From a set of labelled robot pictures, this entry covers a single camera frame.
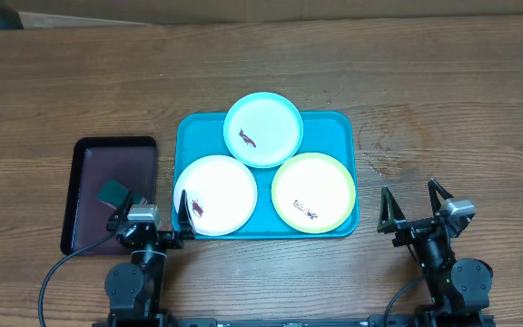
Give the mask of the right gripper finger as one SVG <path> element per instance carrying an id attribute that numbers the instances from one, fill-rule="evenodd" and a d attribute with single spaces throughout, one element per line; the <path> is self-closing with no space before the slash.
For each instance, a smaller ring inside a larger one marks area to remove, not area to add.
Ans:
<path id="1" fill-rule="evenodd" d="M 406 217 L 390 192 L 390 189 L 387 186 L 383 186 L 381 188 L 380 218 L 377 232 L 395 233 L 405 222 Z"/>
<path id="2" fill-rule="evenodd" d="M 431 178 L 428 181 L 429 199 L 433 215 L 439 212 L 441 206 L 441 200 L 447 200 L 453 197 L 435 178 Z"/>

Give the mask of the green and pink sponge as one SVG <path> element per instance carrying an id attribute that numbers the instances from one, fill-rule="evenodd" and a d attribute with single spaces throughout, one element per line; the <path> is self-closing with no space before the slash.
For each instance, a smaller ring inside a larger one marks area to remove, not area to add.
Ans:
<path id="1" fill-rule="evenodd" d="M 124 187 L 114 179 L 108 180 L 100 192 L 96 195 L 96 200 L 104 203 L 114 209 L 120 207 L 126 200 L 132 201 L 132 204 L 147 204 L 145 197 L 138 193 L 134 193 L 128 188 Z"/>

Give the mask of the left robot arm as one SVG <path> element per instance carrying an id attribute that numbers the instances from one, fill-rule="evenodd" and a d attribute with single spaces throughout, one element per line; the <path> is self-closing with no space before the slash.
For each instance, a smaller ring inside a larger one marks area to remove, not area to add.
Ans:
<path id="1" fill-rule="evenodd" d="M 161 231 L 157 227 L 156 207 L 134 204 L 133 196 L 128 193 L 109 218 L 106 229 L 133 251 L 128 263 L 115 265 L 106 275 L 104 289 L 109 298 L 106 326 L 179 324 L 170 311 L 160 307 L 166 252 L 182 249 L 184 242 L 196 235 L 185 191 L 179 209 L 180 229 Z"/>

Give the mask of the light blue plate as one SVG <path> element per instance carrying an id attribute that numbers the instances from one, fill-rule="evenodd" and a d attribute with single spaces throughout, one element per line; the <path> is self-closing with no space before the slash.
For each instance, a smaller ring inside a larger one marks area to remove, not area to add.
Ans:
<path id="1" fill-rule="evenodd" d="M 272 168 L 295 155 L 303 138 L 297 107 L 270 92 L 247 94 L 229 109 L 223 123 L 229 152 L 243 164 Z"/>

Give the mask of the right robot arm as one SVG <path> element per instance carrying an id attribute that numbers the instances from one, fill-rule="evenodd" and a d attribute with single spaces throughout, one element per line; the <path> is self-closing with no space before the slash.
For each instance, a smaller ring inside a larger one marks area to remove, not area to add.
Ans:
<path id="1" fill-rule="evenodd" d="M 381 316 L 370 317 L 377 326 L 493 326 L 489 307 L 493 270 L 484 261 L 457 259 L 451 241 L 469 226 L 476 209 L 471 200 L 456 198 L 437 180 L 428 181 L 430 218 L 409 220 L 386 186 L 381 188 L 378 233 L 392 233 L 395 247 L 405 246 L 421 269 L 421 276 L 400 289 Z M 395 302 L 417 284 L 427 284 L 430 304 L 412 315 L 392 315 Z"/>

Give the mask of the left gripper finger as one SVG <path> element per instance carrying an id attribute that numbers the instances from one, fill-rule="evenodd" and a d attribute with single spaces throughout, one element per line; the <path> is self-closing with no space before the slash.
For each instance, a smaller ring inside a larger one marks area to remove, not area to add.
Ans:
<path id="1" fill-rule="evenodd" d="M 125 218 L 130 206 L 133 203 L 133 194 L 131 191 L 119 192 L 113 197 L 113 202 L 115 204 L 115 211 L 112 216 L 114 222 L 120 222 Z"/>
<path id="2" fill-rule="evenodd" d="M 185 190 L 182 190 L 181 193 L 177 215 L 181 238 L 184 240 L 193 240 L 196 232 L 190 215 L 187 192 Z"/>

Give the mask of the white plate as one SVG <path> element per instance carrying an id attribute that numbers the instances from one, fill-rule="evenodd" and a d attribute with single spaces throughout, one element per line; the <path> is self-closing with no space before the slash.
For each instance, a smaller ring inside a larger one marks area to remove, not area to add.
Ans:
<path id="1" fill-rule="evenodd" d="M 176 211 L 180 210 L 182 193 L 186 193 L 195 231 L 213 237 L 233 233 L 244 226 L 258 199 L 252 172 L 226 155 L 205 156 L 181 172 L 173 190 Z"/>

